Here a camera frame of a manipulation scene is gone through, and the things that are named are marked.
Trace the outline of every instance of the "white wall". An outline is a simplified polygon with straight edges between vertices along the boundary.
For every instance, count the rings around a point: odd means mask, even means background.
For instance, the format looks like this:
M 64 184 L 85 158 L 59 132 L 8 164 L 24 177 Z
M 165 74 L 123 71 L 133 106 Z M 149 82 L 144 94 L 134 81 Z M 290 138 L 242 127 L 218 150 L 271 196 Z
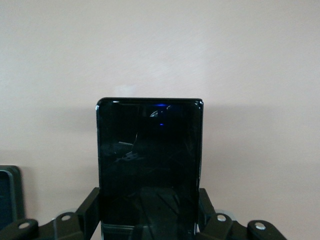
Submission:
M 98 186 L 100 98 L 196 97 L 215 208 L 317 239 L 319 12 L 311 0 L 1 0 L 0 164 L 22 168 L 27 216 L 45 224 Z

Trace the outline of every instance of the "black screen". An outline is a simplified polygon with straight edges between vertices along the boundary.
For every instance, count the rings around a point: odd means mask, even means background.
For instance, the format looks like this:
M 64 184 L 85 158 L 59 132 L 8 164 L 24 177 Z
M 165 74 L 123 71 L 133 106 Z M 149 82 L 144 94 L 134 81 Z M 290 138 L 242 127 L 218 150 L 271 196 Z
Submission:
M 103 98 L 96 111 L 104 238 L 193 239 L 201 99 Z

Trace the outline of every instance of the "phone holder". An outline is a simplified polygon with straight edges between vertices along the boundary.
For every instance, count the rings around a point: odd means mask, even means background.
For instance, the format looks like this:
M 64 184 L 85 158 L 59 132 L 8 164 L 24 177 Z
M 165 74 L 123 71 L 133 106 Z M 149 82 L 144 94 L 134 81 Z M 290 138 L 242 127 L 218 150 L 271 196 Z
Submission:
M 203 102 L 103 98 L 96 107 L 99 187 L 76 212 L 38 226 L 19 219 L 1 240 L 285 240 L 269 222 L 216 213 L 199 188 Z

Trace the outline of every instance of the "beige wall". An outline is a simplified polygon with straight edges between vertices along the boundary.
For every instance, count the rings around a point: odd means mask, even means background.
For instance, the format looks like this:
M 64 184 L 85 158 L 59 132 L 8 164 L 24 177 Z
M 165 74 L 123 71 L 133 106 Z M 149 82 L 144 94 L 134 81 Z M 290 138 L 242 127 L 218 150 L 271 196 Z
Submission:
M 196 97 L 213 205 L 317 239 L 319 13 L 311 0 L 0 0 L 0 164 L 22 168 L 28 217 L 45 224 L 98 186 L 101 97 Z

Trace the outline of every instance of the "black smartphone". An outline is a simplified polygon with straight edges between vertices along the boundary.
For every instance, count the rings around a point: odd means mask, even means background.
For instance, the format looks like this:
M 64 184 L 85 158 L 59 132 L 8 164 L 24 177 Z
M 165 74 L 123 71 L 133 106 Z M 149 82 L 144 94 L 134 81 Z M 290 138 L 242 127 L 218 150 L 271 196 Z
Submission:
M 194 239 L 202 100 L 102 98 L 96 117 L 103 239 Z

